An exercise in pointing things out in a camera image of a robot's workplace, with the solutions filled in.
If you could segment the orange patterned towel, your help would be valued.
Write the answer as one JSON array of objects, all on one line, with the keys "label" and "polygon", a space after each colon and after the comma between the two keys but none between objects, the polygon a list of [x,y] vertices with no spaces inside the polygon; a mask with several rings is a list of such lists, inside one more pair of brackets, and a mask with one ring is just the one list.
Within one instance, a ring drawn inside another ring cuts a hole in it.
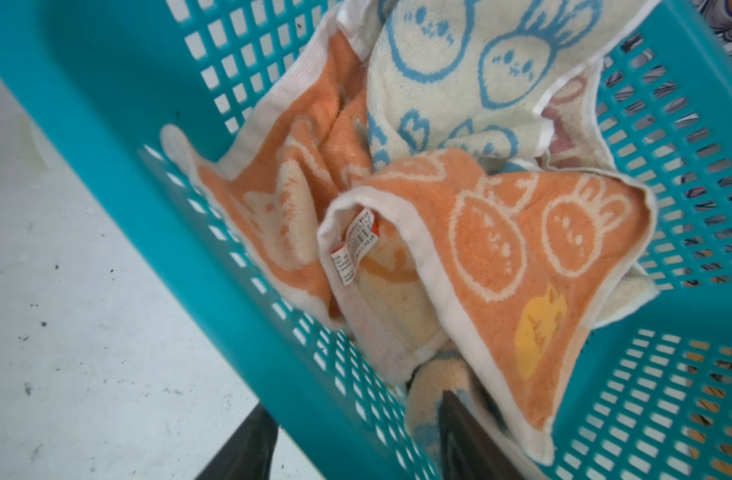
[{"label": "orange patterned towel", "polygon": [[458,148],[384,163],[367,147],[375,90],[346,36],[324,30],[222,159],[174,125],[160,139],[272,286],[407,386],[406,427],[426,453],[440,453],[449,391],[510,452],[549,465],[592,327],[641,305],[624,294],[654,232],[652,195],[603,170],[511,162],[489,175]]}]

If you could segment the teal plastic basket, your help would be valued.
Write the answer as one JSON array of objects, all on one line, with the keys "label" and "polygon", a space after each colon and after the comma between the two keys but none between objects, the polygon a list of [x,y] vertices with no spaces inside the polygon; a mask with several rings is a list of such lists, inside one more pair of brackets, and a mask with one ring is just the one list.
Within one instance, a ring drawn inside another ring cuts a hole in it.
[{"label": "teal plastic basket", "polygon": [[[0,78],[274,418],[331,479],[434,479],[346,336],[291,307],[161,153],[212,154],[330,1],[0,1]],[[732,60],[689,1],[610,54],[599,118],[660,203],[660,295],[593,333],[554,427],[554,479],[732,479]]]}]

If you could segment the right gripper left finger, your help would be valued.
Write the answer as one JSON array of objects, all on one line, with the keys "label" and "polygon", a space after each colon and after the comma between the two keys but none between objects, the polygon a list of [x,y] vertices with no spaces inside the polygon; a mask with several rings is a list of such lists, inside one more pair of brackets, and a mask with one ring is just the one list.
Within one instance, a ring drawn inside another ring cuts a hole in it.
[{"label": "right gripper left finger", "polygon": [[279,426],[261,403],[196,477],[197,480],[268,480]]}]

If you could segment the blue and cream towel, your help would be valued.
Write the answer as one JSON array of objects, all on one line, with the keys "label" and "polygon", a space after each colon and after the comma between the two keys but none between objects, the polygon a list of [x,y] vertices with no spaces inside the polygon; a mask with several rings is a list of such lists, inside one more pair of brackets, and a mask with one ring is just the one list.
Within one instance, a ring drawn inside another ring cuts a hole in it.
[{"label": "blue and cream towel", "polygon": [[653,10],[651,1],[345,1],[337,20],[367,63],[375,169],[459,148],[484,169],[544,154],[544,110]]}]

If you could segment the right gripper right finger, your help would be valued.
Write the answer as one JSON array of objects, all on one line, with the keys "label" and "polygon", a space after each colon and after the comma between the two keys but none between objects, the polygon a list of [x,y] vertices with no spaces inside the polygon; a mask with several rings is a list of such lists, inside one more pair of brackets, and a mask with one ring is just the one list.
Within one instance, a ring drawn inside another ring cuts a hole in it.
[{"label": "right gripper right finger", "polygon": [[524,476],[451,391],[439,411],[442,478],[523,480]]}]

